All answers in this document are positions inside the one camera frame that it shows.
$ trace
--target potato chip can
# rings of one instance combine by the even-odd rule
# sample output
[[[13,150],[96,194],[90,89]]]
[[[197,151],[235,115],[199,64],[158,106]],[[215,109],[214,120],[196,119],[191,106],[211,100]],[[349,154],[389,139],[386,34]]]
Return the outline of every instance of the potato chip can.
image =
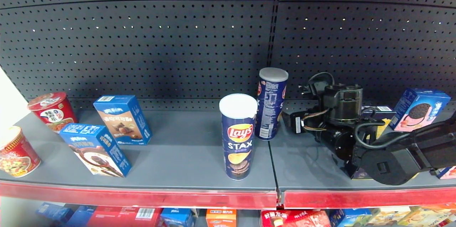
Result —
[[[22,129],[12,126],[2,133],[0,140],[0,169],[13,177],[23,177],[41,163]]]
[[[65,125],[77,123],[67,94],[64,92],[48,93],[36,97],[27,104],[33,112],[54,133],[60,133]]]
[[[225,172],[233,180],[249,175],[252,166],[257,101],[247,94],[230,94],[219,104]]]
[[[269,141],[277,134],[285,100],[288,72],[280,68],[262,68],[258,83],[258,117],[255,135]]]

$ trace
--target pegboard wall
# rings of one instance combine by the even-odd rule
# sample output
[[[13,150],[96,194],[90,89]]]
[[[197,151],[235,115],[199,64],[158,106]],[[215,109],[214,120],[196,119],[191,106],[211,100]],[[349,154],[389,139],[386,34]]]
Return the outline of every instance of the pegboard wall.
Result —
[[[210,110],[255,95],[266,66],[290,73],[292,100],[320,71],[367,100],[407,86],[454,97],[455,13],[456,0],[0,0],[0,65],[27,99],[65,91],[82,108],[135,94]]]

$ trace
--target robotic arm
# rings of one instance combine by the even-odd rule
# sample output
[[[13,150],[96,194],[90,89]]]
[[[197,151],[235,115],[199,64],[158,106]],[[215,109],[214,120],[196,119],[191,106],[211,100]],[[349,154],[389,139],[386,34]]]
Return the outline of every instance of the robotic arm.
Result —
[[[331,74],[319,73],[303,88],[319,105],[292,115],[301,119],[302,130],[328,147],[347,164],[363,168],[374,180],[401,185],[417,173],[456,165],[456,113],[410,133],[390,132],[375,139],[375,109],[362,108],[363,89],[334,84]],[[362,117],[371,110],[369,117]]]

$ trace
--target lay's stax can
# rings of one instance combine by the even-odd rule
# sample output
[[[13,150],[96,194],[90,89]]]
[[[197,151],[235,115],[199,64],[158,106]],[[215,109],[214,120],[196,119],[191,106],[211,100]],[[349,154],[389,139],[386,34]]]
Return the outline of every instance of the lay's stax can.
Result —
[[[255,135],[269,141],[277,134],[285,100],[288,72],[280,68],[262,68],[258,83],[258,117]]]
[[[225,172],[233,180],[242,180],[252,166],[257,101],[247,94],[235,93],[223,97],[219,108]]]

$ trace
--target barcode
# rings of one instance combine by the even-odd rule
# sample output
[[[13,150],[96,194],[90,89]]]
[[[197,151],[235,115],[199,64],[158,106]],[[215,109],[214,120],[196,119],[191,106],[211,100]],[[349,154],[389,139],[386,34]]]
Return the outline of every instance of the barcode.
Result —
[[[99,102],[110,102],[112,99],[114,99],[114,96],[103,96],[98,99]]]
[[[398,121],[398,118],[396,118],[396,116],[394,116],[393,118],[391,118],[391,122],[395,125]]]
[[[153,208],[140,208],[136,214],[136,218],[152,219],[155,209]]]
[[[48,207],[49,207],[49,205],[44,205],[44,206],[42,206],[42,207],[39,209],[38,212],[44,213],[44,211],[46,211],[46,209],[47,209]]]
[[[264,128],[260,128],[259,129],[259,136],[261,138],[269,138],[269,130],[268,129],[264,129]]]
[[[380,111],[392,111],[389,107],[387,106],[378,106],[378,110]]]

